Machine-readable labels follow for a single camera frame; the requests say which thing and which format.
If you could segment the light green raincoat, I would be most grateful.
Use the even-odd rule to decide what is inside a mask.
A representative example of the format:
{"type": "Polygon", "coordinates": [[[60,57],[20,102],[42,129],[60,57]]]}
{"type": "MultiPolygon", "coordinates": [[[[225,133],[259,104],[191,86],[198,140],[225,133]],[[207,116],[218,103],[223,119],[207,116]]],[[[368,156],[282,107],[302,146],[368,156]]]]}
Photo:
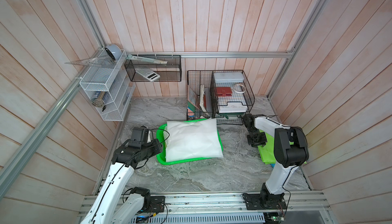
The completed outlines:
{"type": "Polygon", "coordinates": [[[260,132],[264,132],[267,137],[266,145],[257,147],[265,164],[279,163],[288,168],[302,165],[308,160],[308,143],[300,128],[274,128],[269,132],[260,132]]]}

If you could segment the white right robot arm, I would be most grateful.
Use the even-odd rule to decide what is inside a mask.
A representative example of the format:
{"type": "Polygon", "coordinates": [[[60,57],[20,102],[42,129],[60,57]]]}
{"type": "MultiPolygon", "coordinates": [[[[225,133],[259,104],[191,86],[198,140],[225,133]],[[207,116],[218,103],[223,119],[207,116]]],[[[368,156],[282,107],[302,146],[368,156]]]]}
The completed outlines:
{"type": "Polygon", "coordinates": [[[285,185],[295,170],[309,159],[308,143],[302,128],[283,125],[266,115],[245,114],[242,121],[248,130],[250,146],[267,145],[267,136],[273,139],[275,158],[273,171],[263,183],[260,194],[243,194],[247,210],[287,210],[289,200],[284,200],[285,185]]]}

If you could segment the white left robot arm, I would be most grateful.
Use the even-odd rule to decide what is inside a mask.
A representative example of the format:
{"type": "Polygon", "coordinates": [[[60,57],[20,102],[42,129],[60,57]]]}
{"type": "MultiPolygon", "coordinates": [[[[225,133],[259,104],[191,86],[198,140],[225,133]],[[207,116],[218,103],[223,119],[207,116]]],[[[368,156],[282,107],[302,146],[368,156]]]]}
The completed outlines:
{"type": "Polygon", "coordinates": [[[150,190],[142,187],[125,190],[131,176],[141,168],[140,163],[147,163],[161,152],[162,144],[153,137],[151,129],[133,128],[131,138],[114,151],[104,185],[82,223],[143,223],[166,212],[164,196],[152,197],[150,190]]]}

